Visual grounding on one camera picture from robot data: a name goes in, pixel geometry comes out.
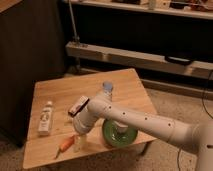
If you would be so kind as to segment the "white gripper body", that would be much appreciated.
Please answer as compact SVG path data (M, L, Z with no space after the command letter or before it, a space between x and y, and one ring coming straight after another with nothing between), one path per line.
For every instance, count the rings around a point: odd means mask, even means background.
M87 134L91 131L91 124L79 116L73 119L73 127L79 135Z

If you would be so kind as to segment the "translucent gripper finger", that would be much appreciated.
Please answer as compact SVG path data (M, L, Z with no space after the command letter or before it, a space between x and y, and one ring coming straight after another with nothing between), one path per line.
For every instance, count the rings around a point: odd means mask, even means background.
M74 140L74 151L79 152L86 144L86 135L77 135Z

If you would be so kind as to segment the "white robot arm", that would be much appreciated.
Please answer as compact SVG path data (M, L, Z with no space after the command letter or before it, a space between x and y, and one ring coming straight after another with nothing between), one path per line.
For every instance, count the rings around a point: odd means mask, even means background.
M112 94L99 92L74 116L73 126L80 135L89 133L99 118L131 126L150 136L197 156L196 171L213 171L213 121L184 123L112 103Z

